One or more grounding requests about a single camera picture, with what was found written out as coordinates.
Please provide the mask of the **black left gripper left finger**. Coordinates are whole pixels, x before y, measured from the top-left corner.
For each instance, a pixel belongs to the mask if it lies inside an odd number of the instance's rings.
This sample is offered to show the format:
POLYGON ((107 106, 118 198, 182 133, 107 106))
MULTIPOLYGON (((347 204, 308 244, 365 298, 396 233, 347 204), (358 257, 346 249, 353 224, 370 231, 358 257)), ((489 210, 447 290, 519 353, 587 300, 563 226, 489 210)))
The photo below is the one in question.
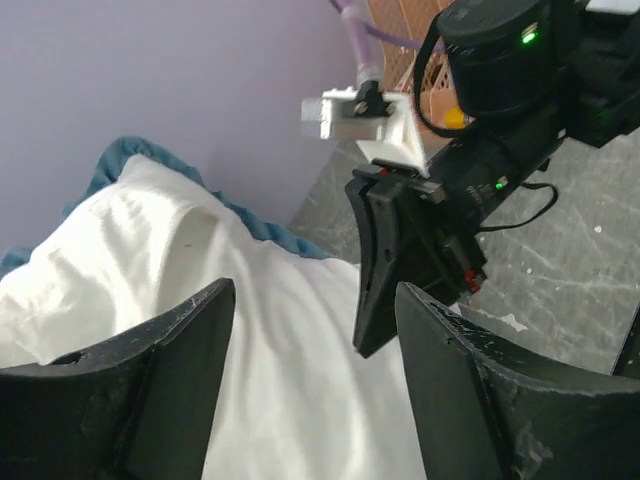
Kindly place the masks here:
POLYGON ((48 365, 3 369, 2 477, 200 478, 234 307, 220 279, 48 365))

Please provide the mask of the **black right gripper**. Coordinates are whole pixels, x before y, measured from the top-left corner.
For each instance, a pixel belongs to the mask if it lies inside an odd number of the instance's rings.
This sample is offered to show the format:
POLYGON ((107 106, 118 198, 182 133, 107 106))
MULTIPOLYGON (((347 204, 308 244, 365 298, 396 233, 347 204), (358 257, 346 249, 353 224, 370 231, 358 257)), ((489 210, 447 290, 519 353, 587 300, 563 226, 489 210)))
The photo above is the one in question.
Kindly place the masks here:
POLYGON ((444 185, 413 167, 375 160, 345 186, 360 240, 353 346, 369 358, 397 335, 398 282, 445 305, 478 292, 486 258, 448 202, 444 185))

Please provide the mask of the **blue houndstooth bear pillowcase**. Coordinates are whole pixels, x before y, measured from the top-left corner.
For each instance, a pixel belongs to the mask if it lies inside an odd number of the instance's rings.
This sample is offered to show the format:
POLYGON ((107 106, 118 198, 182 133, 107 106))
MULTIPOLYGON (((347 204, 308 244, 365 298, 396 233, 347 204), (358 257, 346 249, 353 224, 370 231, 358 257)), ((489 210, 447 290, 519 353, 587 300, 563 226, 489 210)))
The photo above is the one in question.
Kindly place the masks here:
POLYGON ((339 263, 278 225, 230 204, 166 150, 119 139, 101 157, 88 196, 1 278, 2 292, 198 290, 219 279, 298 285, 335 277, 339 263))

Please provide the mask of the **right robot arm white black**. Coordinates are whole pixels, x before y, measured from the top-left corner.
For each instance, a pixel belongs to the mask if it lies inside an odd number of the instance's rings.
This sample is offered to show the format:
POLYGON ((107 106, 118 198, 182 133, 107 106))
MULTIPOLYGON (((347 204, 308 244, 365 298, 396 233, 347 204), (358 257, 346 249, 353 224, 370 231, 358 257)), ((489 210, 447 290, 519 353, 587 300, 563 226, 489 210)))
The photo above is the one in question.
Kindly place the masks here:
POLYGON ((416 56, 421 83, 437 44, 471 121, 437 128, 425 171, 377 158, 345 191, 357 221, 361 282, 353 344, 370 356, 397 333, 396 287, 445 305, 477 292, 487 217, 547 167, 566 138, 592 147, 639 125, 639 16, 573 1, 456 1, 416 56))

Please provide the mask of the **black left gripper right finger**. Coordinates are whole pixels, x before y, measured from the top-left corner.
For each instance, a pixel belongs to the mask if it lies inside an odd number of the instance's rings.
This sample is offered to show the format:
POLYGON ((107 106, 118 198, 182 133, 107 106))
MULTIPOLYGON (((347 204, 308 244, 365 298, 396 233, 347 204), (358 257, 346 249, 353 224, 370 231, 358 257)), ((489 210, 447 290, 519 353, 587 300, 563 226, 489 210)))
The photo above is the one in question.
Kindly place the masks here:
POLYGON ((398 338, 431 479, 635 479, 639 330, 611 374, 567 365, 397 288, 398 338))

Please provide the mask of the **white pillow insert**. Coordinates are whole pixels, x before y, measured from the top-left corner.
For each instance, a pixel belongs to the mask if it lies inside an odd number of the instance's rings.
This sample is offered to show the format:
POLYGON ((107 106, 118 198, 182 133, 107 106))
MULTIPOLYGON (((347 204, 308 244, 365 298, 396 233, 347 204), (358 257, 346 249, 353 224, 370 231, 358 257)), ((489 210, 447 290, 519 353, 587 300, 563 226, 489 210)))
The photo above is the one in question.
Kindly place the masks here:
MULTIPOLYGON (((322 282, 229 278, 236 308, 205 478, 424 477, 400 350, 391 344, 366 359, 355 352, 359 271, 335 260, 335 277, 322 282)), ((1 290, 1 362, 47 363, 202 288, 1 290)))

